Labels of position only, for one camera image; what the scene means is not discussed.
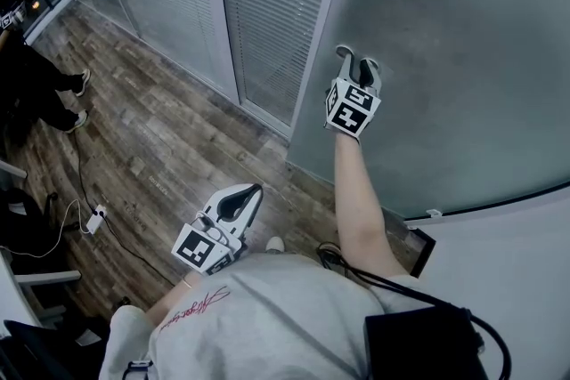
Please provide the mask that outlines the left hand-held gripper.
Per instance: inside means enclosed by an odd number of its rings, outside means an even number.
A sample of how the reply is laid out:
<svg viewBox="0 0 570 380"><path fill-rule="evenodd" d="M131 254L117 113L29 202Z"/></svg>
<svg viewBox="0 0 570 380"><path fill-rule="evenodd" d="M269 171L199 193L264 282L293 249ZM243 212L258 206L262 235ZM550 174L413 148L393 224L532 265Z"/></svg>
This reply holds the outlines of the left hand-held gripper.
<svg viewBox="0 0 570 380"><path fill-rule="evenodd" d="M215 192L186 223L171 253L202 276L211 276L234 263L246 249L245 230L253 222L263 200L256 183L235 184Z"/></svg>

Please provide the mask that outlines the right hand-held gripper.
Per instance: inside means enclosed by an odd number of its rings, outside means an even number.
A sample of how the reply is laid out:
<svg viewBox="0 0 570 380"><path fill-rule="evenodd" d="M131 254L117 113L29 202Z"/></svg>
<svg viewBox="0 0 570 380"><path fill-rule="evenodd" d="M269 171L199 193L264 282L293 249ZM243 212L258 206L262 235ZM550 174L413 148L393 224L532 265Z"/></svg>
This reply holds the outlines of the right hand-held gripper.
<svg viewBox="0 0 570 380"><path fill-rule="evenodd" d="M343 62L338 77L331 81L325 99L324 127L359 140L381 103L379 65L369 58L361 59L359 83L356 85L352 83L355 81L354 55L346 52L341 58Z"/></svg>

